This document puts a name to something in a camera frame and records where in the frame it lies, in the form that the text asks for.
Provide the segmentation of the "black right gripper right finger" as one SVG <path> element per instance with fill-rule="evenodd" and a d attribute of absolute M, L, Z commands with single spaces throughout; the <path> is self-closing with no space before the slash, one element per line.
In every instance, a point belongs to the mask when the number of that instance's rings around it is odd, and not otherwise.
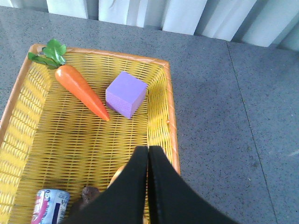
<path fill-rule="evenodd" d="M 236 224 L 201 198 L 175 171 L 160 146 L 149 147 L 148 202 L 152 224 Z"/>

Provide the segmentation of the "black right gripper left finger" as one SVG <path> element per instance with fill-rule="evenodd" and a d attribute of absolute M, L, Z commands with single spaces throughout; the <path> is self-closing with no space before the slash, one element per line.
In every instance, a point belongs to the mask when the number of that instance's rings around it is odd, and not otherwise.
<path fill-rule="evenodd" d="M 64 224 L 142 224 L 146 197 L 148 147 L 135 148 L 128 163 L 94 201 Z"/>

